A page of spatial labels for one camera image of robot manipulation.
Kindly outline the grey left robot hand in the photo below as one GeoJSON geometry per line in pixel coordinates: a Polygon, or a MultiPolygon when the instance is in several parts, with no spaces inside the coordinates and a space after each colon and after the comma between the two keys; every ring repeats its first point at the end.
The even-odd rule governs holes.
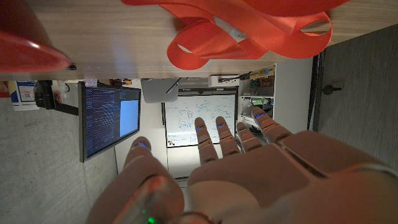
{"type": "Polygon", "coordinates": [[[397,222],[397,172],[388,165],[320,133],[291,133],[258,107],[252,117],[266,142],[244,123],[234,137],[218,117],[221,155],[204,120],[195,120],[200,166],[185,189],[152,155],[149,140],[137,138],[87,222],[397,222]]]}

